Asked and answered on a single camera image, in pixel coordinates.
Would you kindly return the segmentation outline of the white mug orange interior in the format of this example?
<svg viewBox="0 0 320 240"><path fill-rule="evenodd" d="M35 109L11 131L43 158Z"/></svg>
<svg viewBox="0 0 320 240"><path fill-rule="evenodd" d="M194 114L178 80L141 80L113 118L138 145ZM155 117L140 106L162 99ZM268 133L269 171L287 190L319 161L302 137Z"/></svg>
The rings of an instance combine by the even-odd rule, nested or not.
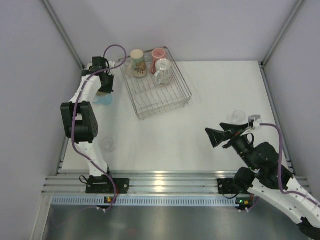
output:
<svg viewBox="0 0 320 240"><path fill-rule="evenodd" d="M166 58L161 58L155 63L155 80L158 85L167 85L172 82L172 62Z"/></svg>

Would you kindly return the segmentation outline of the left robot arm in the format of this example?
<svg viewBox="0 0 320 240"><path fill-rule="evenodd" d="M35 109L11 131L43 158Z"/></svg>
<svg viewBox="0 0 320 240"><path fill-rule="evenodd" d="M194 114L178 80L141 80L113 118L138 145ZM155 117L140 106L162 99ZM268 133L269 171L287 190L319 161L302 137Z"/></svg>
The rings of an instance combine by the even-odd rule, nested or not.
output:
<svg viewBox="0 0 320 240"><path fill-rule="evenodd" d="M117 194L110 168L105 162L96 137L99 125L92 104L96 97L113 92L114 75L110 64L101 56L92 58L92 66L81 74L81 83L75 95L60 106L65 135L71 139L73 149L84 157L89 166L89 177L83 176L87 194Z"/></svg>

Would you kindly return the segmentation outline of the aluminium frame post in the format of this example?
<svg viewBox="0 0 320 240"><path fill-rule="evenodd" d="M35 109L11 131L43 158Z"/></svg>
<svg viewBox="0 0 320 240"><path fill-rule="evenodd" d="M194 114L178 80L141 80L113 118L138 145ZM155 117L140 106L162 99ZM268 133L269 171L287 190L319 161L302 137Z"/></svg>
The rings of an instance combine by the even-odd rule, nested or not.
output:
<svg viewBox="0 0 320 240"><path fill-rule="evenodd" d="M75 62L77 63L77 65L83 69L84 68L84 63L81 60L78 52L76 51L70 37L68 36L62 22L60 21L58 15L56 14L56 11L54 10L51 2L49 0L40 0L39 1L45 11L47 12L49 18L51 19L51 21L53 22L53 24L55 25L55 28L57 29L59 35L61 36L63 42L65 43L67 49L69 50L70 54L72 55L73 59L75 60Z"/></svg>
<svg viewBox="0 0 320 240"><path fill-rule="evenodd" d="M268 51L265 54L265 57L260 62L259 65L260 65L261 69L264 69L266 67L266 65L268 64L268 62L270 61L270 59L274 55L277 47L282 42L287 31L290 29L291 25L295 21L296 17L298 16L299 12L301 11L301 9L303 8L303 6L305 5L306 2L307 2L306 0L296 0L295 1L293 8L290 10L283 25L281 26L278 33L276 34L274 41L272 42L270 48L268 49Z"/></svg>

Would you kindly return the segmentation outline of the aluminium frame post right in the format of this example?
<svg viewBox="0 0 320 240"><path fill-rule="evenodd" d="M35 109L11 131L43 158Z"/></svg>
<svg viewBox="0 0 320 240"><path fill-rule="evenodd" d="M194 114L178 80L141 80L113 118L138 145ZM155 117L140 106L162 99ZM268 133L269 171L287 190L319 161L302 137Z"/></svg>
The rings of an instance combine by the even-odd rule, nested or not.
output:
<svg viewBox="0 0 320 240"><path fill-rule="evenodd" d="M293 8L290 10L283 25L281 26L278 33L276 34L274 41L272 42L270 48L268 49L268 51L265 54L265 57L260 62L259 65L260 65L261 69L264 69L266 67L266 65L268 64L268 62L270 61L270 59L274 55L277 47L282 42L287 31L290 29L291 25L295 21L296 17L298 16L299 12L301 11L301 9L303 8L303 6L305 5L306 2L307 2L306 0L296 0L295 1Z"/></svg>

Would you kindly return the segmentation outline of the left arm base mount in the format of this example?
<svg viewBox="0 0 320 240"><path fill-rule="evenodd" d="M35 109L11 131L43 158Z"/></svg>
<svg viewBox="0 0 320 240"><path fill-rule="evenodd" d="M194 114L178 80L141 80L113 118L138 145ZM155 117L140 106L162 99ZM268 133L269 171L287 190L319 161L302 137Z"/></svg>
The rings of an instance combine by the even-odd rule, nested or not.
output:
<svg viewBox="0 0 320 240"><path fill-rule="evenodd" d="M129 178L113 178L117 194L127 194L130 186ZM90 176L86 181L86 194L113 194L114 186L107 176Z"/></svg>

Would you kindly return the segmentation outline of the aluminium frame post left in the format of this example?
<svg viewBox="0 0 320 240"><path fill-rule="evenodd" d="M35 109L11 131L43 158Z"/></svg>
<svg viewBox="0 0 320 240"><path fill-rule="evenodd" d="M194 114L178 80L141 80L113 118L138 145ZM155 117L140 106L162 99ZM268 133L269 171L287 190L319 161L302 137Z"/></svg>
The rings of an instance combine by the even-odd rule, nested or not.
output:
<svg viewBox="0 0 320 240"><path fill-rule="evenodd" d="M63 42L65 43L67 49L69 50L70 54L72 55L73 59L75 60L75 62L77 63L77 65L83 69L84 68L84 63L81 60L78 52L76 51L70 37L68 36L62 22L60 21L58 15L56 14L56 11L54 10L51 2L49 0L40 0L39 1L45 11L47 12L49 18L51 19L51 21L53 22L53 24L55 25L55 28L57 29L59 35L61 36Z"/></svg>

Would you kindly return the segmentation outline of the aluminium mounting rail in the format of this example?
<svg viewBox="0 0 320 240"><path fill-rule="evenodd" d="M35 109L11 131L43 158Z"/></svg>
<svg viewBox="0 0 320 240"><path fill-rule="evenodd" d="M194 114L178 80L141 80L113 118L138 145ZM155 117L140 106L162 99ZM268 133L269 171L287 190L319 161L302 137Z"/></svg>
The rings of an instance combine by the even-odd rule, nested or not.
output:
<svg viewBox="0 0 320 240"><path fill-rule="evenodd" d="M218 179L232 178L235 171L128 171L114 170L113 178L129 179L129 195L137 196L217 196ZM88 171L66 170L47 176L44 195L83 195L86 186L80 176Z"/></svg>

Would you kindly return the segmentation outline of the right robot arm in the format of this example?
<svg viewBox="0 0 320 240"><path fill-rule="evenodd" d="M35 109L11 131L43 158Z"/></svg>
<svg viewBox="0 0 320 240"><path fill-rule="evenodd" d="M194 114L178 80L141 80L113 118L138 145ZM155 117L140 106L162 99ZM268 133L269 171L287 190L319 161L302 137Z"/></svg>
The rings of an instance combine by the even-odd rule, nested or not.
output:
<svg viewBox="0 0 320 240"><path fill-rule="evenodd" d="M259 120L247 124L220 123L221 130L206 128L211 145L216 148L222 143L224 149L233 148L246 164L233 178L233 186L241 194L253 194L268 202L287 217L308 238L320 238L320 202L313 197L282 164L283 135L279 127L279 150L268 142L254 146L248 139L254 131L264 126Z"/></svg>

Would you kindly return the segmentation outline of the pink patterned mug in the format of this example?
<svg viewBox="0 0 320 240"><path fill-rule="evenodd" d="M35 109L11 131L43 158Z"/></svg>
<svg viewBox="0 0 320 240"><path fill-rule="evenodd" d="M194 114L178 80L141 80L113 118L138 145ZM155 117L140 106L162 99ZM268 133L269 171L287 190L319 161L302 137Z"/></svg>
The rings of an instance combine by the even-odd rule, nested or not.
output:
<svg viewBox="0 0 320 240"><path fill-rule="evenodd" d="M156 63L160 59L166 59L167 54L166 51L163 48L155 48L151 52L152 62L150 65L149 72L154 75L156 73Z"/></svg>

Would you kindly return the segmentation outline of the clear glass tumbler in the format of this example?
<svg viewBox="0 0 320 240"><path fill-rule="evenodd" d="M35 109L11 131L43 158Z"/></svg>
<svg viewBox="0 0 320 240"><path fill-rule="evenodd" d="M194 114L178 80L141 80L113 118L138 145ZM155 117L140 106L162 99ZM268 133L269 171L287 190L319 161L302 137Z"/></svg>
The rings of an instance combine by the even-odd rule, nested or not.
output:
<svg viewBox="0 0 320 240"><path fill-rule="evenodd" d="M242 123L245 120L246 120L246 115L243 111L236 110L232 113L232 121L234 123Z"/></svg>
<svg viewBox="0 0 320 240"><path fill-rule="evenodd" d="M110 137L105 137L100 141L100 148L105 152L113 152L114 148L114 140Z"/></svg>

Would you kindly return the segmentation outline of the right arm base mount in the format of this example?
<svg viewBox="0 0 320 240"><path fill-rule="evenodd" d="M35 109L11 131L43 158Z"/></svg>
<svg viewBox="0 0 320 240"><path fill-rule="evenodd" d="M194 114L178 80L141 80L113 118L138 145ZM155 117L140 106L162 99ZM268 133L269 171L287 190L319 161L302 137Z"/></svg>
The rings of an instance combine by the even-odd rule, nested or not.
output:
<svg viewBox="0 0 320 240"><path fill-rule="evenodd" d="M241 167L232 178L219 178L217 180L218 193L227 199L236 198L240 194L254 195L249 192L253 187L257 173L250 168Z"/></svg>

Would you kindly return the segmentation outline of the light blue mug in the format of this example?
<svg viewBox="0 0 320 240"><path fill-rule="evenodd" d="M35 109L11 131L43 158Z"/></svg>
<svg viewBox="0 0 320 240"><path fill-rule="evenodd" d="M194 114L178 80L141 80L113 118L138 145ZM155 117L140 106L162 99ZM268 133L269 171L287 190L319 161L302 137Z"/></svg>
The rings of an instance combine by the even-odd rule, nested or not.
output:
<svg viewBox="0 0 320 240"><path fill-rule="evenodd" d="M93 100L94 104L108 106L113 102L113 95L111 93L97 92Z"/></svg>

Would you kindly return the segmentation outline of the cream floral mug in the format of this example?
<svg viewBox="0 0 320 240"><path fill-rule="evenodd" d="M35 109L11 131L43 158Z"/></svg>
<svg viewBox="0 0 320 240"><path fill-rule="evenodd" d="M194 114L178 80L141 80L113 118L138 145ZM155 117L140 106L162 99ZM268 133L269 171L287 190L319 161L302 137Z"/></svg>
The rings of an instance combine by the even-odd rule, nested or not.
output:
<svg viewBox="0 0 320 240"><path fill-rule="evenodd" d="M129 77L142 78L147 74L147 65L144 52L140 49L130 53L130 64L126 67L126 75Z"/></svg>

